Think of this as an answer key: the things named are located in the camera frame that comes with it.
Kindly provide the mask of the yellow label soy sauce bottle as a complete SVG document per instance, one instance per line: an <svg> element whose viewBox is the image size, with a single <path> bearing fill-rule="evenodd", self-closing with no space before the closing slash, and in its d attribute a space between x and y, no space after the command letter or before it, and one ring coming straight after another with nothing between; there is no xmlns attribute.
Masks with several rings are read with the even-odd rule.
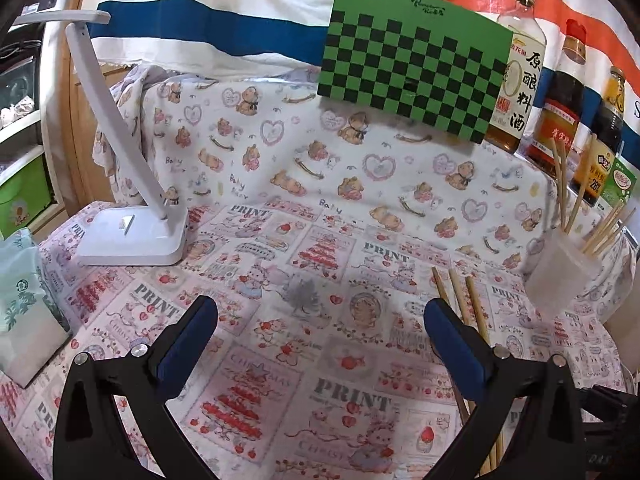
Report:
<svg viewBox="0 0 640 480"><path fill-rule="evenodd" d="M597 135L597 143L592 152L587 186L582 198L590 207L597 203L620 146L625 111L625 81L624 72L612 66L602 100L591 123L590 131ZM570 188L577 193L582 178L581 172L577 166L570 180Z"/></svg>

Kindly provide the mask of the green drink carton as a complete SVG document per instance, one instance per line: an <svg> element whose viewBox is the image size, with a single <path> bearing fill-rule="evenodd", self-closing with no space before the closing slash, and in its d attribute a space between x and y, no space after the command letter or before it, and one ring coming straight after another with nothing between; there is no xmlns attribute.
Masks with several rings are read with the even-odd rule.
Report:
<svg viewBox="0 0 640 480"><path fill-rule="evenodd" d="M614 158L612 170L605 179L602 192L597 199L596 211L601 217L609 214L622 200L628 203L638 180L639 170L634 168L621 154Z"/></svg>

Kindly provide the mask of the wooden chopstick on table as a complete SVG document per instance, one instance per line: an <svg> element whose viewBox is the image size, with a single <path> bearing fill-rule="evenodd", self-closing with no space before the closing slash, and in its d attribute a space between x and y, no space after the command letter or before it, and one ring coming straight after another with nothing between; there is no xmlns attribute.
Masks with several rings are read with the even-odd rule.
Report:
<svg viewBox="0 0 640 480"><path fill-rule="evenodd" d="M448 274L452 289L454 290L454 296L456 297L462 322L465 325L470 325L471 317L469 316L468 304L465 300L465 294L463 292L460 278L458 277L456 270L454 270L453 268L450 268L448 270ZM473 401L464 400L460 391L457 391L456 393L456 400L461 420L462 422L466 422L475 408L475 403Z"/></svg>
<svg viewBox="0 0 640 480"><path fill-rule="evenodd" d="M433 274L433 278L436 284L439 297L442 298L442 300L448 301L448 296L447 296L444 282L442 281L442 278L440 277L438 270L434 266L432 267L432 274ZM454 400L456 400L456 403L457 403L457 408L461 418L461 422L462 424L465 424L470 418L470 409L469 409L468 402L466 402L463 399L463 396L460 393L457 385L454 383L454 380L450 379L450 382L451 382L452 392L454 393Z"/></svg>
<svg viewBox="0 0 640 480"><path fill-rule="evenodd" d="M491 344L491 340L488 334L488 328L484 317L484 310L482 307L482 303L480 302L480 296L478 296L478 292L474 283L474 278L471 275L467 276L465 279L466 289L470 294L471 304L474 312L474 318L477 325L477 330L480 333L480 336L484 339L486 344ZM482 474L485 472L493 471L500 464L504 453L504 437L503 432L500 432L495 444L492 446L488 459L483 465L483 468L480 470Z"/></svg>

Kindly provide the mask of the clear rice wine bottle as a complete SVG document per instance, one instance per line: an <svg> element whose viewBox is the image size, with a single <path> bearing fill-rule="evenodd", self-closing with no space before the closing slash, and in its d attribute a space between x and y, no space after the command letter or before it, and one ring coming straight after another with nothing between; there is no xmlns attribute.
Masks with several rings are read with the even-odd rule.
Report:
<svg viewBox="0 0 640 480"><path fill-rule="evenodd" d="M522 140L544 66L547 38L536 21L535 2L515 0L497 20L512 32L512 41L485 140L510 154Z"/></svg>

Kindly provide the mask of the green checkered box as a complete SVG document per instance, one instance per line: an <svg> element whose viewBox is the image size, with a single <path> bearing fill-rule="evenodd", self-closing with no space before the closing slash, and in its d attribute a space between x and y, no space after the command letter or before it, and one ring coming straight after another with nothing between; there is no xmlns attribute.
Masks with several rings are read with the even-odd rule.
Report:
<svg viewBox="0 0 640 480"><path fill-rule="evenodd" d="M480 143L511 41L446 0L334 0L318 93Z"/></svg>

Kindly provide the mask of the red cap vinegar bottle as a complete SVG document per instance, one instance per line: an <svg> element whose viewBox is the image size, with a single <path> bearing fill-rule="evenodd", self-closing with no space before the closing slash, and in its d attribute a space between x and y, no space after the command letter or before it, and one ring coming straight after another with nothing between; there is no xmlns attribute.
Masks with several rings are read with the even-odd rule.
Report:
<svg viewBox="0 0 640 480"><path fill-rule="evenodd" d="M556 176L553 144L570 151L582 116L586 71L587 29L574 18L566 21L566 34L537 120L526 157L538 168Z"/></svg>

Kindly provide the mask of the printed patchwork tablecloth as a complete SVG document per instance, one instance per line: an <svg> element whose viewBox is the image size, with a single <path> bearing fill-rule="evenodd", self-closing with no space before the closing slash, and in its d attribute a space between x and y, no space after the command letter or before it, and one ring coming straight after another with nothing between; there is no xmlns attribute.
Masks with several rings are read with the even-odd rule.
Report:
<svg viewBox="0 0 640 480"><path fill-rule="evenodd" d="M73 337L28 387L1 382L1 419L52 474L74 356L149 344L198 296L218 325L169 411L224 479L419 479L461 422L422 311L448 270L471 275L489 337L514 356L559 353L578 386L622 388L605 317L628 295L636 248L552 322L523 280L555 222L555 186L525 162L310 84L132 70L114 97L171 203L190 212L173 266L76 260L91 204L40 247Z"/></svg>

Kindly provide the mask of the striped Hermes Paris cloth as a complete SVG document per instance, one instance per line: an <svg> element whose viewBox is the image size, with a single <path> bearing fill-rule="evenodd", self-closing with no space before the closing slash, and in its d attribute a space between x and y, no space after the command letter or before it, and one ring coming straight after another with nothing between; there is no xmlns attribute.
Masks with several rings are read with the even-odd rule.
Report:
<svg viewBox="0 0 640 480"><path fill-rule="evenodd" d="M510 10L514 0L82 0L81 5L110 16L108 23L90 27L101 61L247 76L319 65L326 38L360 11L380 26L396 18L408 26L427 21L457 38L479 32L488 47L499 38L491 20ZM639 38L613 0L536 0L534 13L547 39L546 74L555 69L568 26L586 31L584 124L592 121L610 68L624 71L623 154L638 162Z"/></svg>

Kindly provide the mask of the translucent white plastic cup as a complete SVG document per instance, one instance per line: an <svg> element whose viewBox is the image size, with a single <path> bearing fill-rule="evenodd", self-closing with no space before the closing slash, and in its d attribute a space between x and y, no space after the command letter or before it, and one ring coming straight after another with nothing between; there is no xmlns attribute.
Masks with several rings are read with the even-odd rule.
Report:
<svg viewBox="0 0 640 480"><path fill-rule="evenodd" d="M601 270L598 257L585 254L563 230L555 229L525 282L526 295L544 320L552 320L587 289Z"/></svg>

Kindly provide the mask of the pale green tissue pack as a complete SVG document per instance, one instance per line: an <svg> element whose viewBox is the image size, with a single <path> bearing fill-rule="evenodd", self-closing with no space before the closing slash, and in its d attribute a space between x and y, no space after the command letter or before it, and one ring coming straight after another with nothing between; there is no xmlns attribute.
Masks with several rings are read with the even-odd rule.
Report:
<svg viewBox="0 0 640 480"><path fill-rule="evenodd" d="M22 388L54 356L72 329L47 282L28 229L1 242L1 371Z"/></svg>

